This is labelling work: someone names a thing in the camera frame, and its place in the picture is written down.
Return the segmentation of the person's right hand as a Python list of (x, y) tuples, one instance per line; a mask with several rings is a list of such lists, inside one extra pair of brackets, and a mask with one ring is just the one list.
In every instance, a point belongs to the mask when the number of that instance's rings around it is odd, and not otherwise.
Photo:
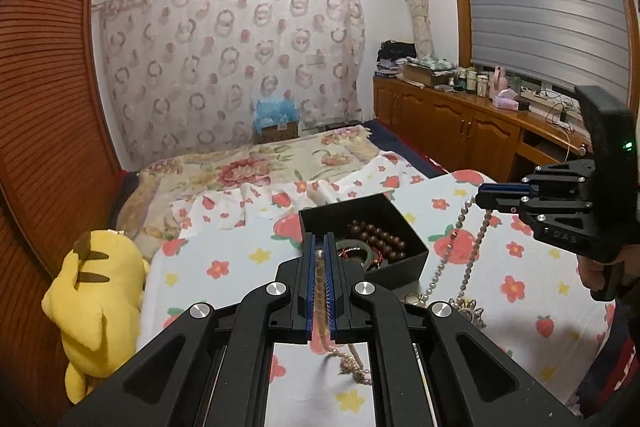
[[(590, 291), (600, 291), (605, 284), (604, 269), (606, 265), (597, 261), (578, 256), (578, 273), (582, 285)], [(613, 262), (614, 267), (622, 267), (623, 275), (620, 283), (632, 286), (640, 277), (640, 245), (625, 245)]]

